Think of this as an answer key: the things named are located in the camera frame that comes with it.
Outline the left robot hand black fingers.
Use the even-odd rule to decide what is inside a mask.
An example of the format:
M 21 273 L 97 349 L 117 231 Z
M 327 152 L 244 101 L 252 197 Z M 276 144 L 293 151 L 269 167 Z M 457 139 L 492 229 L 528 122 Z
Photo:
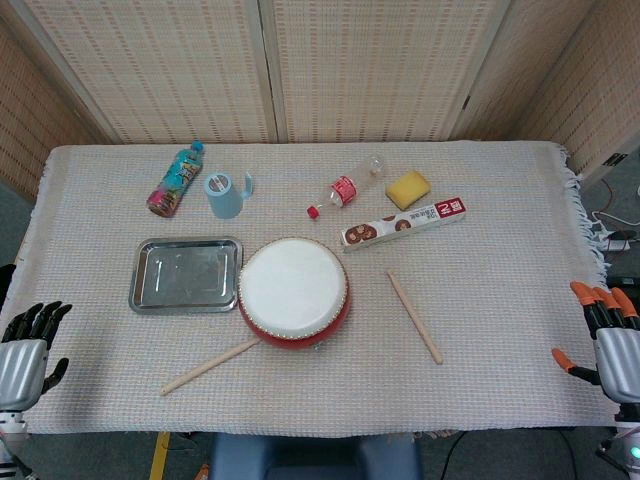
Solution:
M 50 350 L 71 304 L 37 303 L 15 316 L 0 340 L 0 412 L 24 412 L 57 386 L 69 367 L 61 358 L 47 375 Z

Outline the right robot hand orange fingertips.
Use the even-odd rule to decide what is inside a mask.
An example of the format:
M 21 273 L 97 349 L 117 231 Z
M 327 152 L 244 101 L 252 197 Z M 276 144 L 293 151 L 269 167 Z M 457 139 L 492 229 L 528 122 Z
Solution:
M 552 357 L 567 374 L 599 386 L 618 404 L 618 422 L 640 423 L 640 313 L 618 287 L 604 290 L 572 281 L 570 288 L 583 309 L 596 367 L 578 366 L 558 348 L 551 350 Z

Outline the wooden drumstick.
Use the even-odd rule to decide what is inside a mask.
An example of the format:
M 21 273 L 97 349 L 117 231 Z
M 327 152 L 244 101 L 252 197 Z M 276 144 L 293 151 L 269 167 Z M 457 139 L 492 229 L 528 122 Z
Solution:
M 209 370 L 212 370 L 220 365 L 222 365 L 223 363 L 231 360 L 232 358 L 244 353 L 245 351 L 251 349 L 252 347 L 258 345 L 261 342 L 260 338 L 254 338 L 251 340 L 248 340 L 242 344 L 239 344 L 235 347 L 233 347 L 232 349 L 224 352 L 223 354 L 208 360 L 207 362 L 193 368 L 192 370 L 184 373 L 183 375 L 180 375 L 179 377 L 176 377 L 174 380 L 172 380 L 171 382 L 169 382 L 168 384 L 164 385 L 161 390 L 160 390 L 160 395 L 161 396 L 166 396 L 168 394 L 170 394 L 171 392 L 177 390 L 178 388 L 182 387 L 183 385 L 189 383 L 190 381 L 198 378 L 199 376 L 203 375 L 204 373 L 208 372 Z
M 426 325 L 419 317 L 418 312 L 416 311 L 414 305 L 410 301 L 405 289 L 402 287 L 402 285 L 400 284 L 399 280 L 396 278 L 393 272 L 387 271 L 386 275 L 389 278 L 389 281 L 391 282 L 391 285 L 395 290 L 397 296 L 399 297 L 400 302 L 402 303 L 407 314 L 409 315 L 409 318 L 413 322 L 418 334 L 420 335 L 426 348 L 430 352 L 433 361 L 437 365 L 442 365 L 444 363 L 443 355 L 440 352 L 439 348 L 436 346 L 434 340 L 432 339 L 428 329 L 426 328 Z

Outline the red drum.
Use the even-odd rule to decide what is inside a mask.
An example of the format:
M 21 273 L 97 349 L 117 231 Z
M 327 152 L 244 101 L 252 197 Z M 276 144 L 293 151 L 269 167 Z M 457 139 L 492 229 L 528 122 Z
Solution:
M 346 270 L 329 248 L 289 237 L 264 245 L 247 261 L 238 300 L 246 325 L 261 340 L 304 349 L 339 329 L 352 295 Z

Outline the woven beige tablecloth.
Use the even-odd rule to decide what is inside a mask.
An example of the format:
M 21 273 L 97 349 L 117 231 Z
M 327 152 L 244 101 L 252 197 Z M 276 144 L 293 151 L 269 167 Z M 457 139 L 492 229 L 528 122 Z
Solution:
M 212 214 L 195 182 L 173 218 L 145 205 L 173 145 L 54 149 L 24 239 L 0 331 L 38 302 L 73 308 L 53 359 L 61 383 L 26 413 L 34 433 L 214 431 L 342 437 L 439 429 L 609 425 L 599 389 L 555 364 L 592 366 L 573 280 L 604 279 L 586 239 L 565 150 L 551 142 L 209 145 L 204 172 L 246 173 L 238 217 Z M 324 183 L 363 158 L 392 180 L 416 169 L 435 201 L 459 197 L 456 223 L 355 252 L 343 229 L 392 213 L 377 182 L 349 207 L 310 220 Z M 177 391 L 162 386 L 246 341 L 237 311 L 139 315 L 128 304 L 138 245 L 151 237 L 233 236 L 247 255 L 288 236 L 339 253 L 353 288 L 345 324 L 316 348 L 260 344 Z M 437 365 L 393 289 L 394 273 L 443 355 Z

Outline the yellow floor tape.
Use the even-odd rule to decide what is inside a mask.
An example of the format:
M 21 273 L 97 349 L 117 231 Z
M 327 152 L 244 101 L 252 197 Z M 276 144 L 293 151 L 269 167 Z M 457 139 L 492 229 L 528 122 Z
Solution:
M 149 472 L 149 480 L 163 480 L 166 459 L 169 452 L 170 433 L 159 432 L 156 437 L 154 454 Z

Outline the rectangular metal tray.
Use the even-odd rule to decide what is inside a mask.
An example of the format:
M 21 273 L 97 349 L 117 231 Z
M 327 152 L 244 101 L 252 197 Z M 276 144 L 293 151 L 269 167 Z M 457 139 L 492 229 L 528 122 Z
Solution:
M 136 249 L 128 302 L 141 315 L 213 314 L 237 304 L 243 246 L 234 237 L 150 238 Z

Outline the bamboo folding screen panel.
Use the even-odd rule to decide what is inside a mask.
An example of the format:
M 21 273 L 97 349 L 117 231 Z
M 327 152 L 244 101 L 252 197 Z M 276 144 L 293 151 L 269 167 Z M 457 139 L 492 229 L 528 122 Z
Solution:
M 0 0 L 0 21 L 97 143 L 275 143 L 269 4 Z
M 441 141 L 511 0 L 255 0 L 279 143 Z
M 594 2 L 510 0 L 450 138 L 506 139 Z
M 34 200 L 54 148 L 95 142 L 81 116 L 0 18 L 0 181 Z
M 640 0 L 596 0 L 512 137 L 564 146 L 588 181 L 640 146 Z

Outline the colourful drink bottle blue cap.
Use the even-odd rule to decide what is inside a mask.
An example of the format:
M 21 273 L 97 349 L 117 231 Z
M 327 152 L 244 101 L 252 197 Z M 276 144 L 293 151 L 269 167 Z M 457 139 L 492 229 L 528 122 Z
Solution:
M 178 151 L 164 177 L 149 195 L 147 207 L 158 216 L 172 217 L 203 166 L 204 144 L 198 140 Z

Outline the long cling film box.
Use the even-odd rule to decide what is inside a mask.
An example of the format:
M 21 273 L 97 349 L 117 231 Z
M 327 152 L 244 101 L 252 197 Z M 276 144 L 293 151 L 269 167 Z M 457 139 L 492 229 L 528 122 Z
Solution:
M 415 210 L 401 212 L 382 219 L 361 223 L 341 232 L 345 252 L 388 242 L 412 233 L 421 232 L 465 217 L 467 208 L 459 197 L 454 197 Z

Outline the light blue plastic mug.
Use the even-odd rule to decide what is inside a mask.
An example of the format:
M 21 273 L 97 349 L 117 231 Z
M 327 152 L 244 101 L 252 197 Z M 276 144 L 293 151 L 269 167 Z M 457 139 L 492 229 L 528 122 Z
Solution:
M 222 172 L 208 175 L 204 181 L 204 192 L 209 201 L 213 214 L 219 219 L 233 219 L 243 209 L 246 199 L 253 193 L 253 178 L 245 174 L 243 191 L 238 191 L 231 177 Z

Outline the yellow sponge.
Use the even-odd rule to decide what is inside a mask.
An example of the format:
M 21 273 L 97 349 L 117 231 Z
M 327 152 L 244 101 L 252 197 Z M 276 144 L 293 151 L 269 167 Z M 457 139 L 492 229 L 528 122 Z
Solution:
M 405 173 L 385 188 L 388 199 L 400 210 L 406 210 L 430 191 L 431 183 L 416 170 Z

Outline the clear bottle red cap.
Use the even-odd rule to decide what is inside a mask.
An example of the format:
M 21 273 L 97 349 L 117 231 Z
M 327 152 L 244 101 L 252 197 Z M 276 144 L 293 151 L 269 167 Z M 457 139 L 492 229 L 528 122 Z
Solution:
M 383 170 L 384 160 L 380 155 L 368 156 L 323 190 L 319 200 L 306 209 L 308 217 L 316 220 L 322 215 L 347 206 L 381 178 Z

